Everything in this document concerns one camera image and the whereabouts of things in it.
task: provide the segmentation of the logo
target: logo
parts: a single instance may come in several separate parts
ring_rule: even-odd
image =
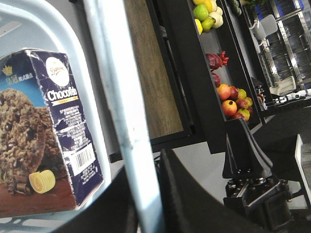
[[[13,69],[11,66],[4,66],[2,72],[5,73],[6,76],[10,76],[13,74]]]
[[[67,86],[69,83],[69,72],[65,65],[55,57],[49,57],[46,62],[49,78],[59,86]]]

